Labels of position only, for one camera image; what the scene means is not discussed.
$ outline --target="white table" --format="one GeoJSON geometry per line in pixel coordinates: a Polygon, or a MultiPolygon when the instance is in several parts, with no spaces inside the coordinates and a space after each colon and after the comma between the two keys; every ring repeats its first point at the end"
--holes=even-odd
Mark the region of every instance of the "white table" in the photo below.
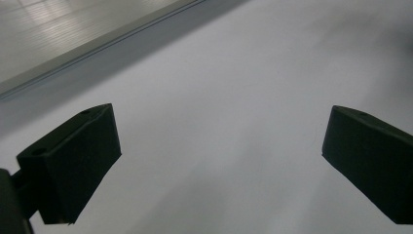
{"type": "Polygon", "coordinates": [[[0,100],[0,165],[112,102],[123,156],[36,233],[412,233],[322,157],[340,104],[413,134],[410,1],[207,0],[0,100]]]}

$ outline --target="white surface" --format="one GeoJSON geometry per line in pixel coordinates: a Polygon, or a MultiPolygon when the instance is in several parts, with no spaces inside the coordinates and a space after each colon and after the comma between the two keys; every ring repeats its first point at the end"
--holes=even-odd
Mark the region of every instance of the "white surface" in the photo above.
{"type": "Polygon", "coordinates": [[[112,102],[122,158],[37,233],[412,233],[320,155],[333,104],[413,134],[411,7],[207,0],[0,100],[0,165],[112,102]]]}

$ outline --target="gray floor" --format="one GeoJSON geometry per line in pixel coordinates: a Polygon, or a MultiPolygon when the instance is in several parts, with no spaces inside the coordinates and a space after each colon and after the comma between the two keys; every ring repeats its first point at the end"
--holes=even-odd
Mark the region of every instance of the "gray floor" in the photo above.
{"type": "Polygon", "coordinates": [[[195,2],[0,1],[0,95],[195,2]]]}

